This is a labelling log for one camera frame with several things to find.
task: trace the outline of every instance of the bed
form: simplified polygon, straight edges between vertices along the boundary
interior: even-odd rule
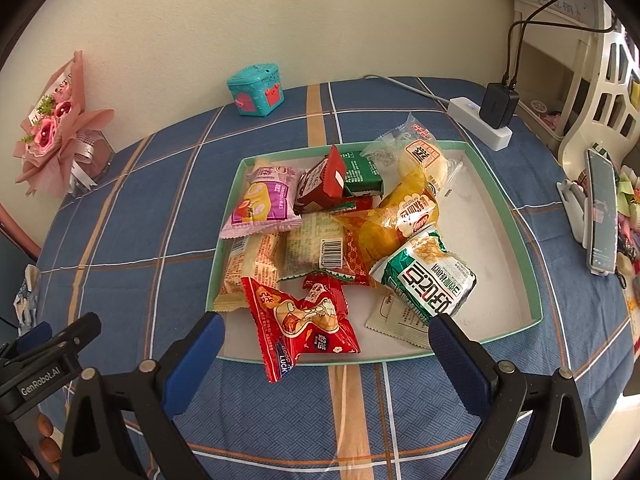
[[[480,102],[464,80],[399,78],[445,98]],[[492,152],[436,102],[381,80],[286,91],[266,118],[232,106],[169,126],[119,152],[85,196],[63,203],[46,238],[39,316],[62,329],[96,312],[102,335],[81,355],[110,374],[157,358],[205,309],[222,212],[239,161],[261,153],[371,140],[411,112],[438,139],[479,151],[503,188],[529,251],[542,322],[486,345],[526,372],[574,371],[593,438],[633,366],[628,311],[616,276],[591,275],[559,202],[562,168],[520,118]],[[212,478],[437,479],[479,419],[468,415],[435,357],[298,367],[269,384],[261,365],[216,360],[189,410],[174,419]],[[73,386],[41,403],[62,429]],[[503,478],[528,418],[494,471]],[[151,478],[162,478],[135,420],[127,427]]]

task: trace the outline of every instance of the green-rimmed white tray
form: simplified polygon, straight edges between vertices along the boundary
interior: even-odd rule
[[[355,152],[368,142],[338,144],[338,150]],[[542,320],[542,305],[531,260],[520,231],[511,215],[500,187],[484,161],[473,147],[461,141],[439,141],[447,158],[461,160],[462,171],[450,190],[438,196],[440,219],[438,230],[449,251],[457,254],[478,277],[476,288],[469,295],[454,319],[466,335],[476,341],[489,342],[526,330]],[[261,155],[283,166],[311,168],[328,152],[330,146],[300,148]],[[257,157],[244,158],[236,171],[226,202],[224,219],[228,218],[246,189],[246,174]],[[206,310],[220,290],[225,263],[232,240],[218,240],[213,259]],[[281,282],[282,290],[303,298],[302,279]],[[399,308],[384,288],[348,285],[344,288],[349,303],[349,317],[360,348],[359,354],[303,354],[298,365],[363,364],[370,362],[412,359],[432,355],[422,348],[398,338],[392,338],[366,327],[374,310],[378,321],[388,316],[390,308]],[[218,354],[223,359],[261,363],[257,332],[248,308],[222,313],[226,324],[225,343]],[[423,328],[410,319],[402,319],[400,328],[415,332],[420,339]]]

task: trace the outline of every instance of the pink snack package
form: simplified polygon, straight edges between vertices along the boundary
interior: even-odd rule
[[[249,175],[249,187],[220,231],[220,238],[254,233],[291,231],[302,225],[293,212],[304,170],[285,166],[258,166]]]

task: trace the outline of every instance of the white wall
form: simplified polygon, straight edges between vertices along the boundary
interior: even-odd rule
[[[91,108],[116,150],[230,101],[226,78],[272,61],[285,87],[364,73],[487,83],[502,75],[510,0],[47,0],[0,72],[0,203],[42,243],[57,201],[26,199],[11,159],[42,86],[84,50]]]

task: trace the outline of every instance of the teal box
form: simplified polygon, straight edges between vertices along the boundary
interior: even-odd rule
[[[278,66],[249,65],[226,80],[240,115],[265,117],[284,101]]]

